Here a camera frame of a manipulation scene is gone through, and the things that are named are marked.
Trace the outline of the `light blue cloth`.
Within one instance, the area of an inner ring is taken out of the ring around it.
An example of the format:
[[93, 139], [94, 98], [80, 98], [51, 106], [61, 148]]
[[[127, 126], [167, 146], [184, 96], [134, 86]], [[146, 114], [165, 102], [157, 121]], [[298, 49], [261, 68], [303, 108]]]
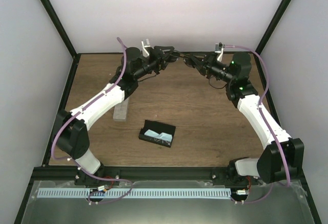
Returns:
[[165, 132], [157, 133], [153, 130], [147, 130], [144, 133], [144, 135], [148, 136], [148, 137], [156, 138], [156, 139], [162, 139], [162, 140], [169, 141], [169, 142], [171, 142], [173, 140], [173, 136], [171, 134], [168, 134]]

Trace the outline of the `round black sunglasses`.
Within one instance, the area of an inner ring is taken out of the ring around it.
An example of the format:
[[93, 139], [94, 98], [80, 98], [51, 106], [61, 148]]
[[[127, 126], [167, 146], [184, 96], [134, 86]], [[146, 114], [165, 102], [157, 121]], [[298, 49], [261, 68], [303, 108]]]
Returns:
[[184, 59], [191, 59], [187, 54], [179, 52], [179, 51], [174, 51], [172, 53], [179, 54], [179, 59], [182, 59], [183, 62], [184, 62]]

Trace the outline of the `grey glasses case green lining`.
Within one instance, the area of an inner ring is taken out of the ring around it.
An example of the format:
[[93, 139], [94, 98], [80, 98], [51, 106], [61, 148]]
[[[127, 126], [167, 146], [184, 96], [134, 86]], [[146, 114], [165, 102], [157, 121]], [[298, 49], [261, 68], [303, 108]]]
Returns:
[[128, 117], [129, 98], [114, 107], [113, 120], [126, 121]]

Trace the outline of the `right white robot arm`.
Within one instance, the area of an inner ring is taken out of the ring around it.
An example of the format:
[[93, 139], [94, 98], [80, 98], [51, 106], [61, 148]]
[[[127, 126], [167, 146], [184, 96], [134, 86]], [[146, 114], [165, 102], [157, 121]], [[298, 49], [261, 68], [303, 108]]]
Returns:
[[184, 63], [195, 68], [207, 79], [212, 77], [226, 83], [227, 98], [244, 115], [263, 146], [259, 158], [233, 160], [228, 170], [228, 180], [238, 185], [246, 176], [257, 177], [266, 184], [284, 180], [287, 184], [300, 174], [304, 144], [292, 138], [262, 103], [262, 98], [249, 80], [252, 68], [251, 57], [246, 52], [237, 52], [226, 65], [220, 61], [218, 52], [207, 53], [204, 58], [190, 55]]

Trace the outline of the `black geometric glasses case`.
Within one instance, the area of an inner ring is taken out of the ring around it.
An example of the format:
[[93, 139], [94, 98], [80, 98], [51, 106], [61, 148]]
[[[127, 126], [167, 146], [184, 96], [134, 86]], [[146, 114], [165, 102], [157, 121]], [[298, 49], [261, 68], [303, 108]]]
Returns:
[[176, 127], [158, 121], [145, 120], [138, 138], [159, 146], [170, 148], [173, 143]]

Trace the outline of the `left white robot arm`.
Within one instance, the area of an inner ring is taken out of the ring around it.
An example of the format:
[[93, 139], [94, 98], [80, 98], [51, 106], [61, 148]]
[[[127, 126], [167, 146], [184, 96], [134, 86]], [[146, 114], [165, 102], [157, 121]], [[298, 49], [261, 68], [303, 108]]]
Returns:
[[69, 112], [60, 110], [57, 113], [51, 148], [64, 151], [66, 159], [74, 160], [87, 172], [87, 180], [93, 185], [101, 184], [105, 173], [100, 169], [101, 162], [90, 150], [89, 130], [105, 113], [132, 95], [140, 78], [159, 74], [176, 59], [172, 46], [146, 46], [142, 50], [124, 47], [120, 66], [98, 94]]

